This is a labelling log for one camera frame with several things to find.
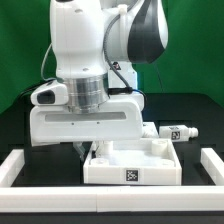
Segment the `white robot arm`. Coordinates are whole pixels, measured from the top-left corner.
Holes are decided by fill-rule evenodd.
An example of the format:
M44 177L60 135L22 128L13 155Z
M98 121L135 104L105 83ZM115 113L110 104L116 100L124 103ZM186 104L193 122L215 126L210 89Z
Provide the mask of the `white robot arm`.
M152 63L168 43L161 0L51 0L56 78L31 95L31 144L139 140L144 98L109 85L115 62Z

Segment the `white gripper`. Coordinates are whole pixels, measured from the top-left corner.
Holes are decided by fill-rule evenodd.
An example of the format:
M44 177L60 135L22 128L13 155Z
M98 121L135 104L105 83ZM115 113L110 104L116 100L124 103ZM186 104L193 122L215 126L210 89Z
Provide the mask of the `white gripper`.
M141 107L129 97L111 97L96 113L76 114L66 106L35 106L30 113L33 146L74 142L84 161L81 142L135 140L143 136ZM100 142L93 143L92 157L100 156Z

